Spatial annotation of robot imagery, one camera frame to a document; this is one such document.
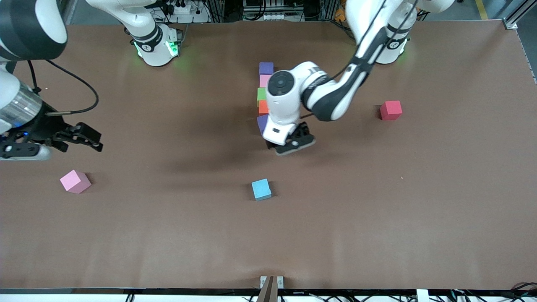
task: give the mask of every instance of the stack of cubes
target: stack of cubes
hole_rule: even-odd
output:
[[[258,117],[257,125],[259,126],[259,131],[263,134],[265,126],[267,124],[267,119],[269,118],[269,107],[267,106],[267,93],[266,87],[269,82],[269,78],[274,73],[274,63],[272,62],[261,62],[259,63],[259,88],[257,88],[257,107],[258,107]]]

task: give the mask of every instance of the brown table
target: brown table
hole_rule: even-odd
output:
[[[178,59],[146,66],[120,26],[71,26],[56,60],[101,104],[68,117],[105,148],[1,162],[0,286],[504,289],[537,279],[537,87],[500,21],[417,23],[347,114],[308,118],[316,145],[277,157],[258,134],[258,62],[353,53],[331,24],[194,25]],[[36,62],[43,98],[92,94]],[[16,73],[30,83],[26,66]],[[386,100],[404,113],[380,121]],[[94,185],[63,190],[71,169]],[[275,196],[253,201],[250,182]]]

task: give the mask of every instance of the orange object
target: orange object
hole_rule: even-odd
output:
[[[267,106],[267,101],[260,100],[259,101],[259,116],[265,115],[269,113],[269,107]]]

